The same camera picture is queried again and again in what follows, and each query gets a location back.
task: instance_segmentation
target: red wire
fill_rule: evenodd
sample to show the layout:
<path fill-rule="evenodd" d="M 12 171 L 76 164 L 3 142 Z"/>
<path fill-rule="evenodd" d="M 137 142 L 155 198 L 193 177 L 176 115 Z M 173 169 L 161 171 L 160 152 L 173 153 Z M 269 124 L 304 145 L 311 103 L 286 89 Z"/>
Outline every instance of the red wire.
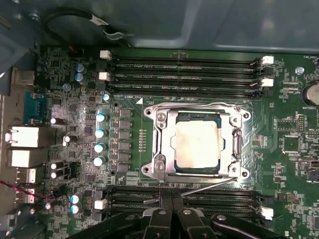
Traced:
<path fill-rule="evenodd" d="M 37 195 L 37 194 L 31 193 L 27 190 L 24 190 L 23 188 L 20 188 L 14 184 L 6 183 L 5 181 L 2 181 L 2 180 L 0 180 L 0 184 L 6 185 L 9 188 L 14 188 L 16 191 L 18 191 L 20 193 L 25 193 L 27 195 L 34 196 L 35 198 L 41 198 L 41 199 L 52 199 L 53 198 L 52 196 L 42 196 L 42 195 Z"/>

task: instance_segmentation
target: cable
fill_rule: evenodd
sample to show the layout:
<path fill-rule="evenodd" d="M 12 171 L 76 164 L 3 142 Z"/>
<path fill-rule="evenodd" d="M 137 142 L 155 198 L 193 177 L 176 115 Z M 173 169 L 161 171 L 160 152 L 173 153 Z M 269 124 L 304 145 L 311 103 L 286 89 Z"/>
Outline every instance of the cable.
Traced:
<path fill-rule="evenodd" d="M 216 184 L 213 184 L 213 185 L 209 185 L 209 186 L 204 187 L 204 188 L 196 188 L 196 189 L 193 189 L 193 190 L 190 190 L 190 191 L 181 193 L 180 195 L 181 195 L 182 197 L 184 197 L 184 196 L 187 196 L 187 195 L 189 195 L 189 194 L 198 193 L 198 192 L 203 191 L 203 190 L 215 188 L 215 187 L 218 187 L 218 186 L 221 186 L 221 185 L 230 183 L 230 182 L 234 182 L 234 181 L 236 181 L 236 180 L 237 180 L 237 178 L 226 179 L 225 181 L 222 181 L 222 182 L 220 182 L 220 183 L 216 183 Z M 157 202 L 159 202 L 159 201 L 160 201 L 159 198 L 157 198 L 157 199 L 149 199 L 149 200 L 145 200 L 145 201 L 144 201 L 144 204 L 157 203 Z"/>
<path fill-rule="evenodd" d="M 46 13 L 46 15 L 42 18 L 41 27 L 44 30 L 44 32 L 46 32 L 50 37 L 52 37 L 54 40 L 58 41 L 62 45 L 68 46 L 69 49 L 72 51 L 76 51 L 76 48 L 74 46 L 70 45 L 59 34 L 52 31 L 48 26 L 52 20 L 54 20 L 60 16 L 78 16 L 78 17 L 85 18 L 85 19 L 93 22 L 97 26 L 102 26 L 104 29 L 103 32 L 105 33 L 106 37 L 109 40 L 119 41 L 120 44 L 123 44 L 123 40 L 122 40 L 122 38 L 124 37 L 123 33 L 114 29 L 107 22 L 103 21 L 102 19 L 94 16 L 91 13 L 83 11 L 83 10 L 78 10 L 78 9 L 69 8 L 69 7 L 57 7 L 57 8 Z"/>
<path fill-rule="evenodd" d="M 20 193 L 25 193 L 25 194 L 27 194 L 27 195 L 34 196 L 35 198 L 40 198 L 40 199 L 53 199 L 52 196 L 37 195 L 37 194 L 31 193 L 31 192 L 29 192 L 29 191 L 27 191 L 27 190 L 24 190 L 23 188 L 18 187 L 18 186 L 14 185 L 14 184 L 6 183 L 5 181 L 2 181 L 2 180 L 0 180 L 0 184 L 1 184 L 1 185 L 5 185 L 5 186 L 7 186 L 7 187 L 9 187 L 9 188 L 14 188 L 16 191 L 18 191 L 18 192 L 20 192 Z"/>

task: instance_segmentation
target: motherboard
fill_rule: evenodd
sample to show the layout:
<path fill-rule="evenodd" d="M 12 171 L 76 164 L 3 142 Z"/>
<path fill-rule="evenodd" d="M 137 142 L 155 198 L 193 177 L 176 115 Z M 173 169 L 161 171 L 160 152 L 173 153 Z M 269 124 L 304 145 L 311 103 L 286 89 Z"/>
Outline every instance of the motherboard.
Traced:
<path fill-rule="evenodd" d="M 64 192 L 33 209 L 46 238 L 224 178 L 184 203 L 319 238 L 316 56 L 44 47 L 37 65 L 23 120 L 56 131 L 44 191 Z"/>

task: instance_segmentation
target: green circuit board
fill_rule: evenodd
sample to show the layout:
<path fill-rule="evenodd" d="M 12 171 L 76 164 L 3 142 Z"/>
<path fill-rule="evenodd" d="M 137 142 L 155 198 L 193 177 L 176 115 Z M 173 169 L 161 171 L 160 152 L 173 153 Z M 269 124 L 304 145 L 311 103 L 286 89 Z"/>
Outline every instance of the green circuit board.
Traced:
<path fill-rule="evenodd" d="M 264 53 L 203 52 L 183 50 L 113 49 L 113 53 L 125 57 L 165 57 L 183 55 L 192 59 L 217 59 L 251 61 Z M 82 212 L 70 213 L 70 205 L 56 206 L 48 215 L 48 239 L 65 238 L 96 224 L 93 204 L 95 191 L 107 185 L 156 186 L 156 180 L 141 173 L 141 167 L 152 158 L 153 122 L 143 115 L 146 107 L 163 102 L 211 103 L 226 102 L 240 105 L 252 113 L 243 135 L 242 165 L 250 171 L 250 177 L 232 187 L 257 190 L 274 198 L 273 230 L 288 238 L 319 238 L 319 171 L 309 169 L 307 160 L 318 160 L 319 111 L 302 99 L 303 89 L 318 79 L 317 57 L 274 54 L 274 85 L 271 94 L 258 99 L 199 98 L 192 96 L 152 96 L 137 94 L 109 94 L 105 82 L 98 80 L 99 49 L 85 49 L 82 56 L 70 56 L 61 48 L 43 48 L 41 60 L 45 73 L 38 73 L 35 84 L 45 89 L 47 118 L 63 118 L 66 125 L 58 126 L 58 139 L 66 134 L 78 136 L 76 143 L 68 147 L 55 146 L 50 150 L 50 162 L 65 160 L 81 163 L 79 177 L 67 182 L 69 196 L 75 192 L 83 195 Z M 75 64 L 86 68 L 86 82 L 74 81 Z M 304 73 L 296 74 L 303 67 Z M 71 90 L 64 91 L 63 84 Z M 107 122 L 96 122 L 96 114 L 108 115 Z M 130 159 L 123 168 L 108 160 L 101 167 L 93 165 L 97 142 L 105 143 L 109 150 L 102 154 L 112 159 L 112 145 L 117 142 L 118 124 L 126 125 L 129 132 L 120 143 L 128 142 L 124 152 Z M 97 139 L 94 132 L 107 129 L 110 134 Z M 58 181 L 47 179 L 49 190 Z M 199 185 L 169 184 L 186 188 Z"/>

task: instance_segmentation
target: cpu socket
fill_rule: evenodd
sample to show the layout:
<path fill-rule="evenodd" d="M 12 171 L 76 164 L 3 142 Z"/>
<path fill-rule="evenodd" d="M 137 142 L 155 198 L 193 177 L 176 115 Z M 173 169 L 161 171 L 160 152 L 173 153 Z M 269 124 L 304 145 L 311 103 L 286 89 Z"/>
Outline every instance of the cpu socket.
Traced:
<path fill-rule="evenodd" d="M 144 110 L 154 122 L 152 161 L 142 173 L 162 182 L 217 183 L 249 177 L 241 167 L 242 127 L 251 114 L 226 103 L 161 103 Z"/>

